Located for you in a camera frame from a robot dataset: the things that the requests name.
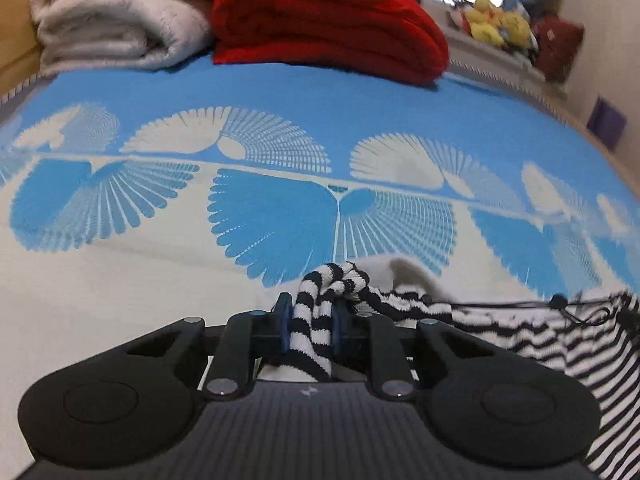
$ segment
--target bed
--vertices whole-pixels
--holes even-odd
[[[456,72],[421,89],[204,56],[5,99],[2,476],[30,461],[33,381],[184,316],[224,323],[323,262],[402,253],[462,301],[638,290],[640,207],[599,150]]]

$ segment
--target fan pattern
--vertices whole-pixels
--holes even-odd
[[[415,135],[394,133],[362,140],[351,153],[351,176],[433,190],[446,182],[465,199],[524,211],[518,195],[479,161]]]
[[[259,110],[229,106],[183,111],[147,123],[120,151],[198,153],[213,145],[231,160],[331,173],[324,148],[291,121]]]
[[[368,188],[332,193],[315,182],[219,170],[209,221],[225,255],[265,286],[293,280],[326,261],[414,254],[440,274],[456,229],[447,203]]]
[[[421,196],[356,189],[340,200],[335,258],[404,253],[435,274],[449,265],[456,223],[449,203]]]
[[[323,185],[303,174],[334,174],[327,149],[264,110],[210,106],[153,120],[119,147],[136,160],[76,155],[104,154],[120,135],[118,118],[100,104],[71,104],[21,125],[16,115],[0,129],[0,187],[38,152],[10,211],[10,225],[29,250],[77,249],[140,226],[193,179],[198,166],[185,159],[194,158],[245,166],[217,170],[210,230],[225,256],[265,286],[328,260],[375,254],[410,254],[440,275],[459,243],[456,204],[475,222],[473,236],[540,296],[601,286],[593,251],[620,280],[638,285],[640,238],[623,203],[601,194],[592,204],[532,162],[522,168],[526,205],[476,156],[402,132],[356,143],[348,171],[359,183]],[[168,156],[181,161],[164,162]],[[284,173],[259,173],[267,169]],[[428,195],[443,192],[454,192],[456,202]]]
[[[138,227],[177,197],[194,164],[41,160],[16,193],[10,224],[29,250],[66,251]]]
[[[16,114],[0,128],[0,189],[31,160],[29,153],[12,148],[21,123],[21,115]]]
[[[21,131],[14,146],[71,153],[101,153],[117,136],[119,127],[118,118],[103,106],[82,103]]]

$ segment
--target logo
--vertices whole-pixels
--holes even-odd
[[[314,395],[317,395],[318,389],[314,388],[313,386],[308,386],[306,390],[300,390],[300,393],[303,395],[306,395],[307,397],[312,397]]]

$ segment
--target yellow stuffed toy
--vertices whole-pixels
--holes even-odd
[[[486,23],[489,19],[489,14],[477,9],[469,9],[465,10],[465,17],[469,23]]]
[[[474,3],[474,9],[479,10],[480,12],[495,12],[497,7],[491,3],[491,0],[476,0]]]
[[[475,40],[487,43],[498,48],[504,45],[504,38],[500,32],[490,23],[469,23],[471,37]]]
[[[515,46],[528,48],[531,44],[529,23],[516,12],[505,12],[500,16],[500,24],[507,31],[507,41]]]

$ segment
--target folded red blanket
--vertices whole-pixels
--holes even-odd
[[[433,81],[447,40],[415,0],[215,0],[215,63],[284,62]]]

